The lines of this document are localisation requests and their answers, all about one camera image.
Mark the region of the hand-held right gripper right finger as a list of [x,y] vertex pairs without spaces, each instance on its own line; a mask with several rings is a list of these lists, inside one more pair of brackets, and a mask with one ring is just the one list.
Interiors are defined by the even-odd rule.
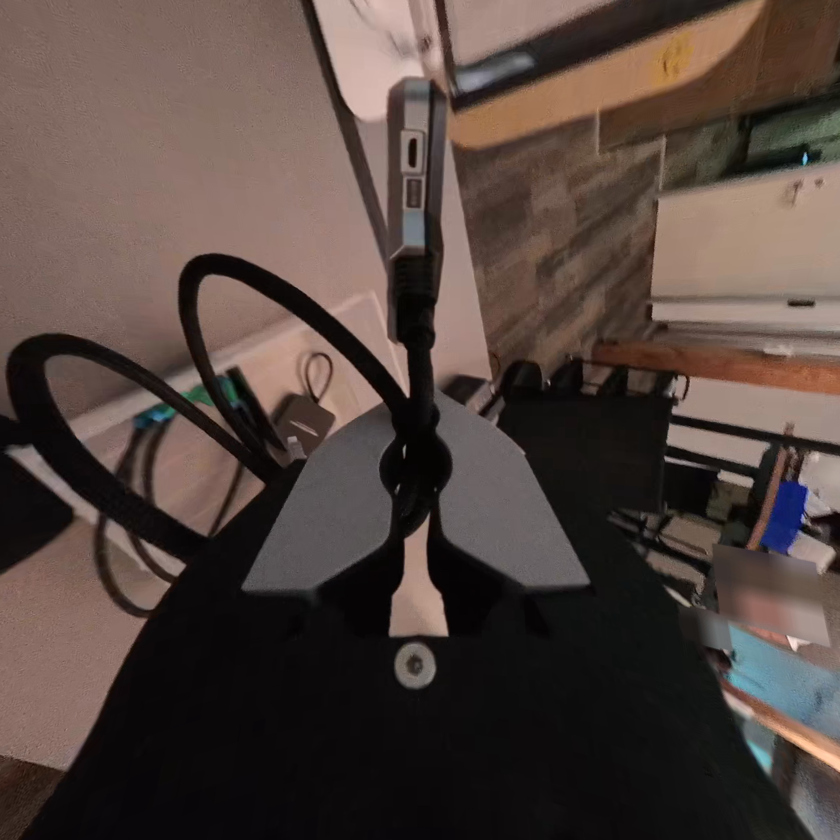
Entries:
[[451,551],[527,592],[576,592],[591,580],[523,452],[484,417],[436,392],[448,478],[428,554]]

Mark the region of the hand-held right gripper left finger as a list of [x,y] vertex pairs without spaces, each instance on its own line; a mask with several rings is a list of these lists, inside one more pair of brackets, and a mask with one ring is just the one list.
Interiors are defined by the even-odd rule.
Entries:
[[315,595],[317,590],[383,552],[383,587],[403,582],[404,542],[396,534],[393,494],[382,460],[395,442],[383,402],[332,434],[302,467],[299,478],[257,552],[242,592]]

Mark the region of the silver hdmi switch box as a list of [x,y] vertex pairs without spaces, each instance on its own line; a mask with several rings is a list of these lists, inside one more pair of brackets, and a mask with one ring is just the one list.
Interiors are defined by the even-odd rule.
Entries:
[[270,421],[290,460],[306,459],[332,431],[336,416],[307,395],[287,395]]

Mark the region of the clear plastic bin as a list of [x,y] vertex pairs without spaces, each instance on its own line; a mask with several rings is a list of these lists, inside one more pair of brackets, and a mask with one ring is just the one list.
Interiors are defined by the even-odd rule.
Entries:
[[[371,291],[352,296],[332,309],[403,385],[396,353],[385,337],[384,315]],[[301,367],[311,352],[331,355],[334,377],[324,399],[341,427],[377,404],[372,389],[350,365],[306,324],[287,318],[270,329],[211,353],[219,373],[237,366],[267,413],[287,396],[302,393]],[[152,407],[154,396],[129,386],[126,395],[77,415],[69,421],[72,431],[106,469],[116,466],[120,451],[131,434],[133,418]],[[235,472],[233,458],[189,423],[172,427],[161,445],[161,460],[154,474],[154,498],[164,511],[186,526],[206,533],[221,506]]]

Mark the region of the black hdmi cable green plugs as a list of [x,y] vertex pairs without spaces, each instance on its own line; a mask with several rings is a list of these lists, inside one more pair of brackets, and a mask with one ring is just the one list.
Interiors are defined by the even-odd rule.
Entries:
[[[219,383],[226,394],[225,375],[219,377]],[[133,488],[135,467],[139,455],[141,459],[142,495],[146,501],[154,501],[154,470],[165,436],[170,431],[176,417],[176,410],[168,405],[153,406],[132,421],[132,431],[128,443],[119,457],[114,470],[116,479],[128,488]],[[209,535],[214,536],[225,524],[231,512],[238,490],[245,476],[245,468],[237,464],[233,477],[226,491],[226,495],[210,528]],[[110,518],[100,512],[97,516],[92,537],[92,561],[99,583],[109,598],[122,613],[138,619],[147,618],[152,610],[133,601],[122,589],[112,570],[111,550],[109,548]],[[126,532],[127,540],[135,551],[140,566],[150,572],[156,579],[170,584],[175,580],[175,574],[169,572],[145,546],[144,542],[134,533]]]

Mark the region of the grey adapter hub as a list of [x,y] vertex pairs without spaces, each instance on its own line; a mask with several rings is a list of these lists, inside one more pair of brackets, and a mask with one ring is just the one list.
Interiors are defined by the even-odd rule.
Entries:
[[398,81],[387,100],[389,333],[407,346],[434,322],[444,262],[448,104],[432,80]]

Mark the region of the dark furniture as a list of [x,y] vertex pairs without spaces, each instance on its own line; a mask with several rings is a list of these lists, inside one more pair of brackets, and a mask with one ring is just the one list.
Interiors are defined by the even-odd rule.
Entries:
[[665,453],[679,375],[590,366],[567,355],[551,375],[516,360],[495,380],[457,374],[444,394],[497,425],[541,479],[605,512],[665,511]]

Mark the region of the blue object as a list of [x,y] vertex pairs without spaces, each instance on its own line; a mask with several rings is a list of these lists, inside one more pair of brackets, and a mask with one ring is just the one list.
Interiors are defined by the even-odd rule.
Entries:
[[808,488],[796,481],[780,483],[768,524],[761,538],[760,544],[766,550],[781,554],[789,553],[801,530],[808,496]]

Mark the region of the white door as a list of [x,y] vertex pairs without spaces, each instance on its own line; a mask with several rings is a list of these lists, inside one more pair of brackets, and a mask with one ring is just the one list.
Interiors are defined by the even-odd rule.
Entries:
[[839,164],[658,198],[653,320],[838,333]]

